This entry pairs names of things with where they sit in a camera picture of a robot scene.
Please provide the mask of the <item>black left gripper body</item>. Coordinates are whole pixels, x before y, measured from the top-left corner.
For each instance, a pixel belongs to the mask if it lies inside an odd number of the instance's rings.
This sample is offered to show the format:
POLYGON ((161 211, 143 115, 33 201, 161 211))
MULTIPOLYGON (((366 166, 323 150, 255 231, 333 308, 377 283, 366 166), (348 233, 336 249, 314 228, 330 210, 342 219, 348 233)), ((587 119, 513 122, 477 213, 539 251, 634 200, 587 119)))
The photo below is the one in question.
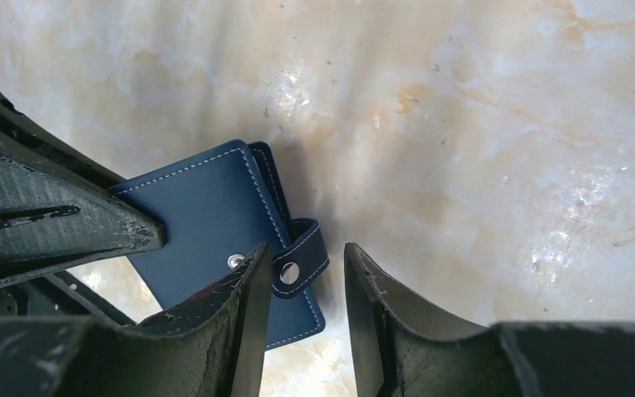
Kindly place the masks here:
POLYGON ((0 288, 0 316, 92 315, 114 326, 134 321, 67 271, 0 288))

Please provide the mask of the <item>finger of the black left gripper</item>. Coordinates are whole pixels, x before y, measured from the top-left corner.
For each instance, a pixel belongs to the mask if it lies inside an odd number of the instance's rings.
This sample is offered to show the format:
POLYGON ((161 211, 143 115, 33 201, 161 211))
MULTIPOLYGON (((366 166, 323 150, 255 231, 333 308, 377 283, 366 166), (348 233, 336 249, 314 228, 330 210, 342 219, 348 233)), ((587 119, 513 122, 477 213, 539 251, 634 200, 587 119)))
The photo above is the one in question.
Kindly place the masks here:
POLYGON ((164 244, 161 222, 0 138, 0 288, 164 244))
POLYGON ((123 181, 120 175, 91 160, 16 110, 1 92, 0 132, 102 189, 123 181))

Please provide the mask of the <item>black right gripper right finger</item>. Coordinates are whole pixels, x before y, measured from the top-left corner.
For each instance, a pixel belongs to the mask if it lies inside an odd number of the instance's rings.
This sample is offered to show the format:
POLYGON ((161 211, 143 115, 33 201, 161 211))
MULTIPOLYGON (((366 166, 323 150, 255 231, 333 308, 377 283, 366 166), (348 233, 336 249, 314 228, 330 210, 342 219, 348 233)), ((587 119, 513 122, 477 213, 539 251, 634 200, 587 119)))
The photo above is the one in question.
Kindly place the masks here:
POLYGON ((635 322, 501 322, 427 301, 344 249, 360 396, 635 396, 635 322))

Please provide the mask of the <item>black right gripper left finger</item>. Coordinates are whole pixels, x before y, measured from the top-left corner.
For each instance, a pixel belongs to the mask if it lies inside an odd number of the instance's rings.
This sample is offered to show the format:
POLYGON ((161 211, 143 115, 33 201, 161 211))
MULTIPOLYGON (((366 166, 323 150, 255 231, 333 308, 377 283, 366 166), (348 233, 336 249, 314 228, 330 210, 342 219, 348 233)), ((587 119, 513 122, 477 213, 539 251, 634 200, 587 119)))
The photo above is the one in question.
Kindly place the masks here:
POLYGON ((133 327, 93 316, 0 316, 0 396, 256 396, 271 246, 133 327))

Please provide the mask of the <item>blue leather card holder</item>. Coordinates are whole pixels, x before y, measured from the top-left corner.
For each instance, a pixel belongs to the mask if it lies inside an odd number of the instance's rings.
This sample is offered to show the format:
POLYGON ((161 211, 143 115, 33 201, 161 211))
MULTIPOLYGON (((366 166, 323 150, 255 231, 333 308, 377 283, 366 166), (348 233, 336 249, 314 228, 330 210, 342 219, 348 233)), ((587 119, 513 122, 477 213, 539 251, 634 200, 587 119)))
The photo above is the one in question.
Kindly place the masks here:
POLYGON ((270 147, 233 140, 111 187, 165 226, 158 251, 131 256, 160 307, 227 275, 262 243, 273 253, 268 349, 323 331, 312 283, 328 267, 313 218, 293 218, 270 147))

